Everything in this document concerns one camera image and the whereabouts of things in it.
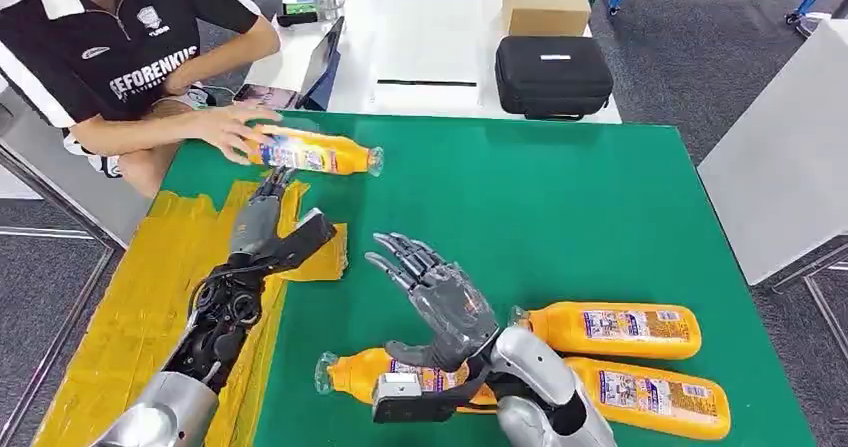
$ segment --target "robotic arm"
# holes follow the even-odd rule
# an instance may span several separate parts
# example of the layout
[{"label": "robotic arm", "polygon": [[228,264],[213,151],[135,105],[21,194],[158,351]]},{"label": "robotic arm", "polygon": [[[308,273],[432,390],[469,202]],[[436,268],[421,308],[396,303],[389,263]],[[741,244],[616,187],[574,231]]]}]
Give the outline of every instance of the robotic arm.
[{"label": "robotic arm", "polygon": [[498,399],[501,428],[514,447],[614,447],[612,429],[585,393],[576,373],[530,331],[500,330],[486,299],[457,263],[401,234],[374,234],[401,267],[369,252],[408,296],[433,330],[430,345],[386,344],[408,365],[454,372],[467,362],[468,380],[443,392],[421,392],[414,374],[384,374],[374,391],[373,417],[383,422],[441,422],[485,383]]},{"label": "robotic arm", "polygon": [[285,238],[276,235],[293,170],[275,170],[236,218],[227,262],[200,281],[183,336],[135,403],[93,447],[200,447],[247,334],[262,316],[265,277],[295,269],[336,230],[310,211]]}]

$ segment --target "humanoid robot hand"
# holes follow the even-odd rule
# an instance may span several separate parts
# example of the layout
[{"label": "humanoid robot hand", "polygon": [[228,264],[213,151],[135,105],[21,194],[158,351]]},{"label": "humanoid robot hand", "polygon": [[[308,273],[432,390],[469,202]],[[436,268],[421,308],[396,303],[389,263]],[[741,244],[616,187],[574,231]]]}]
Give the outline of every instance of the humanoid robot hand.
[{"label": "humanoid robot hand", "polygon": [[407,365],[455,372],[499,330],[488,302],[456,262],[446,262],[427,244],[398,233],[374,234],[374,240],[399,261],[396,266],[374,252],[365,258],[385,272],[408,296],[433,331],[429,345],[392,340],[386,351]]}]

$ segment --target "orange bottle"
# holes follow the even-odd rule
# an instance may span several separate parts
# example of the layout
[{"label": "orange bottle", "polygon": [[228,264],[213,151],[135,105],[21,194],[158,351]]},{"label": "orange bottle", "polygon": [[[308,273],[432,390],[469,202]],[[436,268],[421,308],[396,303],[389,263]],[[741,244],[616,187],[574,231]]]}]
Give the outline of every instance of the orange bottle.
[{"label": "orange bottle", "polygon": [[[350,357],[339,357],[324,352],[315,365],[315,388],[321,394],[332,391],[347,392],[360,402],[371,403],[371,395],[377,379],[388,372],[415,373],[422,392],[441,392],[465,382],[468,366],[463,364],[456,372],[444,372],[429,367],[412,367],[393,359],[385,349],[373,348]],[[478,405],[496,406],[494,392],[484,385],[471,402]],[[460,407],[459,412],[493,414],[495,410],[480,410]]]},{"label": "orange bottle", "polygon": [[560,352],[686,359],[701,348],[695,314],[677,305],[557,302],[540,310],[513,307],[511,323]]},{"label": "orange bottle", "polygon": [[700,440],[730,431],[730,405],[715,382],[637,365],[569,357],[607,420]]},{"label": "orange bottle", "polygon": [[255,128],[273,139],[272,143],[263,145],[248,141],[248,146],[255,152],[248,158],[255,164],[285,165],[339,175],[368,172],[375,177],[383,169],[383,149],[380,147],[368,149],[347,137],[276,125],[265,124]]}]

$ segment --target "yellow tape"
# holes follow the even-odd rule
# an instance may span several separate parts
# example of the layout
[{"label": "yellow tape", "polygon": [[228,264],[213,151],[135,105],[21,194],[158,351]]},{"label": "yellow tape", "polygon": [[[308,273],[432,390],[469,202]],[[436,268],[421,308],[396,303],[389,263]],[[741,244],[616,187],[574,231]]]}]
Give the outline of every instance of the yellow tape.
[{"label": "yellow tape", "polygon": [[[235,216],[256,189],[236,182],[220,213],[207,197],[160,193],[91,318],[33,445],[87,446],[133,402],[182,335],[194,285],[227,258]],[[278,233],[291,232],[308,189],[286,190]],[[207,447],[252,444],[285,302],[286,279],[335,280],[347,265],[346,225],[300,269],[266,279],[263,317],[221,391]]]}]

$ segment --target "floor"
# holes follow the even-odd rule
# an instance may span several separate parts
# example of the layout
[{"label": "floor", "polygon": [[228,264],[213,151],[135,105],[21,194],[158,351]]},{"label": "floor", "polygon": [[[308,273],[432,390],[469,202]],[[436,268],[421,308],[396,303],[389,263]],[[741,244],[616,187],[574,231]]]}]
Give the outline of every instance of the floor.
[{"label": "floor", "polygon": [[[279,2],[256,1],[266,14]],[[838,1],[820,0],[818,7],[830,11]],[[591,27],[613,71],[622,118],[677,126],[696,164],[802,43],[783,23],[800,0],[624,0],[612,19],[605,2],[596,1]],[[204,45],[228,35],[207,25],[202,31]],[[236,88],[245,72],[212,84]],[[77,228],[40,201],[0,201],[0,225]],[[23,393],[101,250],[95,241],[2,238],[0,422]],[[113,269],[114,262],[107,270]],[[817,280],[848,325],[848,273],[825,271]],[[97,286],[84,319],[105,286],[105,281]],[[803,283],[783,294],[753,288],[752,297],[819,445],[848,445],[848,365]],[[29,444],[84,325],[72,332],[9,445]]]}]

